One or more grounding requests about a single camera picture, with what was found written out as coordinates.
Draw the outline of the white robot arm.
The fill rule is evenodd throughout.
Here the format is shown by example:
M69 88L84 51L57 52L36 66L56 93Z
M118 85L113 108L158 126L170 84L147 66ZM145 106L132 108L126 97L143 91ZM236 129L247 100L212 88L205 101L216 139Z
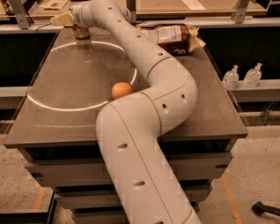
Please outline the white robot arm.
M197 104L189 71L125 19L112 0L90 0L52 18L65 27L98 27L116 38L148 83L105 105L98 144L130 224L201 224L158 144Z

